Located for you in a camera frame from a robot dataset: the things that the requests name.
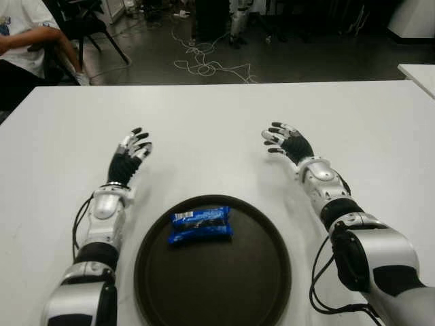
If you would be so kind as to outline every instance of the white table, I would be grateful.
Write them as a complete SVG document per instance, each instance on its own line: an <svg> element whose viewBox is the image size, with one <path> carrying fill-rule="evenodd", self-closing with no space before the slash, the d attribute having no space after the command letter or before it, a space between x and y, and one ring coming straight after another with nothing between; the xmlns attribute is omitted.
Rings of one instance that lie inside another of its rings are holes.
<svg viewBox="0 0 435 326"><path fill-rule="evenodd" d="M435 65L398 65L406 78L435 98Z"/></svg>
<svg viewBox="0 0 435 326"><path fill-rule="evenodd" d="M422 281L434 286L434 108L411 81L38 88L0 127L0 324L39 320L71 263L73 216L105 181L118 141L144 126L154 153L137 173L124 230L119 325L145 325L133 291L145 233L167 209L201 194L245 200L281 232L293 277L281 325L372 325L361 313L324 316L310 307L311 264L326 232L260 131L275 120L299 128L363 209L409 237ZM318 292L335 306L362 299L339 283L335 267Z"/></svg>

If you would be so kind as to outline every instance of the brown tray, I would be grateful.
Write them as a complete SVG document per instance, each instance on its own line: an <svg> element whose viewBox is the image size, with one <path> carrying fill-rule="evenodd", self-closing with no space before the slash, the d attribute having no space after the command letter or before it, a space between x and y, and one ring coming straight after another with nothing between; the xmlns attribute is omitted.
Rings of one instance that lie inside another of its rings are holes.
<svg viewBox="0 0 435 326"><path fill-rule="evenodd" d="M170 215L231 207L231 240L173 247ZM272 326L290 295L290 260L272 222L228 196L191 198L167 211L143 239L135 266L138 307L151 326Z"/></svg>

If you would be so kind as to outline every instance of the floor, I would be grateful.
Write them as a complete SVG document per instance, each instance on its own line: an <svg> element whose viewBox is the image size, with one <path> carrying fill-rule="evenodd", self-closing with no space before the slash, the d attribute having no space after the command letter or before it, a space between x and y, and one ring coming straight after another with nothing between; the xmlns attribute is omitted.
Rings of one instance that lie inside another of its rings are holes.
<svg viewBox="0 0 435 326"><path fill-rule="evenodd" d="M386 34L317 36L304 43L290 31L286 43L273 39L267 44L265 32L252 24L244 34L249 42L246 46L232 49L225 37L216 43L215 52L205 57L205 62L218 61L223 67L245 65L236 70L240 76L216 71L203 77L174 66L175 60L195 65L194 55L186 54L187 49L172 35L187 43L188 19L167 14L159 23L147 24L140 16L123 17L109 29L132 63L126 67L104 35L95 35L102 52L87 43L84 55L89 75L98 75L92 78L94 85L237 84L248 77L246 64L250 64L252 80L260 83L403 79L397 70L399 63L435 64L433 45L400 45Z"/></svg>

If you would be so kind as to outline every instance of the blue wrapper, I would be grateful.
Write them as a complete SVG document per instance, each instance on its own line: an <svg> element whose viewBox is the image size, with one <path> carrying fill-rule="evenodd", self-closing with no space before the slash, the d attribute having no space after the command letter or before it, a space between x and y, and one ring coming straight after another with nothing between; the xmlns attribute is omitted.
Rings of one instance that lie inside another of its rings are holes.
<svg viewBox="0 0 435 326"><path fill-rule="evenodd" d="M232 236L232 228L228 223L230 207L205 209L171 215L173 232L169 236L169 244L179 243L196 238L215 238Z"/></svg>

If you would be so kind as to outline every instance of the person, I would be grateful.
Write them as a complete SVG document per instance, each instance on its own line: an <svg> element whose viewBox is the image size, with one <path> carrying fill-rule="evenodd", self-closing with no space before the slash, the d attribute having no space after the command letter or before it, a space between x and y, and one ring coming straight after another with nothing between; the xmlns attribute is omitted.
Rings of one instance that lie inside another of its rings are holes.
<svg viewBox="0 0 435 326"><path fill-rule="evenodd" d="M41 43L55 44L73 66L79 84L89 85L71 42L42 0L0 0L0 110L14 109L34 87L48 85L44 49L28 51Z"/></svg>

